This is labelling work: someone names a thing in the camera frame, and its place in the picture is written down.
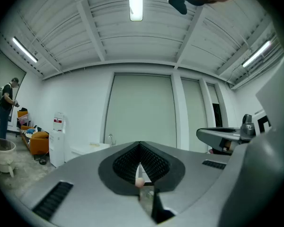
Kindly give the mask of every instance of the fluorescent light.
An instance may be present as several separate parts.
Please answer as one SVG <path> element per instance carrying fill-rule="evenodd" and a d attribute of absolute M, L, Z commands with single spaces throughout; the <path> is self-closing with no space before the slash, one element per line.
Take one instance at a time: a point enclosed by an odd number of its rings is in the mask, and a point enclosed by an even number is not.
<path fill-rule="evenodd" d="M 143 0 L 129 0 L 129 15 L 131 21 L 143 19 Z"/>
<path fill-rule="evenodd" d="M 255 58 L 257 58 L 260 54 L 264 52 L 269 46 L 271 45 L 270 41 L 267 41 L 252 57 L 250 57 L 244 64 L 243 67 L 247 67 L 249 64 L 251 64 Z"/>
<path fill-rule="evenodd" d="M 14 37 L 13 42 L 33 61 L 37 62 L 38 60 L 30 53 L 24 46 Z"/>

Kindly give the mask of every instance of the jeans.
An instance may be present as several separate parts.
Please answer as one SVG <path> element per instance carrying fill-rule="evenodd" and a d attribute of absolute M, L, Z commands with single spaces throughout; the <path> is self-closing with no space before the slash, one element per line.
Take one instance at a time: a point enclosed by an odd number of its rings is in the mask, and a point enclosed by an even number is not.
<path fill-rule="evenodd" d="M 8 120 L 10 111 L 5 110 L 0 106 L 0 139 L 6 138 L 6 132 L 8 130 Z"/>

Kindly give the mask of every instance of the ceiling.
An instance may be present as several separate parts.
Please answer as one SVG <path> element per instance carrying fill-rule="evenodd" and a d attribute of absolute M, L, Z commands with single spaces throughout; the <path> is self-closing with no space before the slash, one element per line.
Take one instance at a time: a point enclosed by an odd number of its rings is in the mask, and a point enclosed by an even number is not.
<path fill-rule="evenodd" d="M 241 64 L 275 37 L 255 0 L 186 5 L 181 15 L 167 0 L 144 0 L 143 20 L 132 22 L 128 0 L 19 0 L 0 25 L 0 43 L 43 79 L 93 65 L 153 63 L 235 84 L 248 72 Z M 14 46 L 14 36 L 37 63 Z"/>

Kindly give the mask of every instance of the faucet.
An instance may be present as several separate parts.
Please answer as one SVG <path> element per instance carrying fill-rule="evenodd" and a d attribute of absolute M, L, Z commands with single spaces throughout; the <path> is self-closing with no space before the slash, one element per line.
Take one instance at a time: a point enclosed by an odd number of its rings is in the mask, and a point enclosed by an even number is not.
<path fill-rule="evenodd" d="M 117 141 L 115 140 L 115 142 L 113 142 L 113 135 L 112 135 L 112 134 L 109 134 L 108 138 L 109 138 L 110 141 L 111 141 L 111 144 L 110 144 L 111 147 L 114 146 L 114 145 L 116 145 Z"/>

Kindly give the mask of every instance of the floor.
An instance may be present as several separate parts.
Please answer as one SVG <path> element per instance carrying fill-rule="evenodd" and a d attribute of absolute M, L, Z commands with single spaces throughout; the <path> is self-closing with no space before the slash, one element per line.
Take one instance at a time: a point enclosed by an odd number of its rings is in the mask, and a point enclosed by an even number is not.
<path fill-rule="evenodd" d="M 6 139 L 16 144 L 14 178 L 9 173 L 0 172 L 0 184 L 3 189 L 20 198 L 33 183 L 49 174 L 55 167 L 51 165 L 49 156 L 45 156 L 46 165 L 39 164 L 38 160 L 34 161 L 34 157 L 20 136 L 16 137 L 13 133 L 7 133 Z"/>

